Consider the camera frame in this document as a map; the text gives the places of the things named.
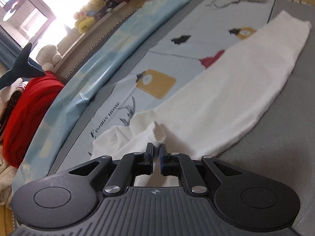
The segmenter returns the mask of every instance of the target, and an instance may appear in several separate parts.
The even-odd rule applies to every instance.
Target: window
[[[89,0],[0,0],[0,25],[30,57],[48,44],[57,45],[74,28],[73,14]]]

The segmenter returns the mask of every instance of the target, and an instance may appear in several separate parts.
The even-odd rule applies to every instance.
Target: sunlight
[[[36,56],[41,48],[49,44],[57,45],[66,35],[67,32],[62,23],[55,20],[50,24],[37,45],[33,48],[30,53],[30,58],[36,60]]]
[[[73,14],[87,4],[89,0],[44,0],[51,8],[58,20],[66,24],[69,28],[74,28],[75,20]]]

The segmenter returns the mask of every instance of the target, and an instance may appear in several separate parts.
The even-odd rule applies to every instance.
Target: yellow plush toy
[[[95,15],[106,6],[105,0],[90,0],[73,16],[77,21],[75,27],[80,33],[86,33],[95,24]]]

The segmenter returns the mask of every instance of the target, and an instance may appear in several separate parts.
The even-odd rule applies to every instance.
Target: red blanket
[[[64,85],[54,73],[33,78],[13,109],[3,137],[3,157],[18,168],[52,102]]]

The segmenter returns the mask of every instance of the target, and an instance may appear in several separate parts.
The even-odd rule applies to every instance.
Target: metal screw
[[[207,191],[207,188],[202,185],[196,185],[192,188],[192,192],[195,194],[204,194]]]
[[[106,186],[104,188],[104,191],[107,192],[108,194],[115,194],[120,191],[120,187],[117,185],[110,185]]]

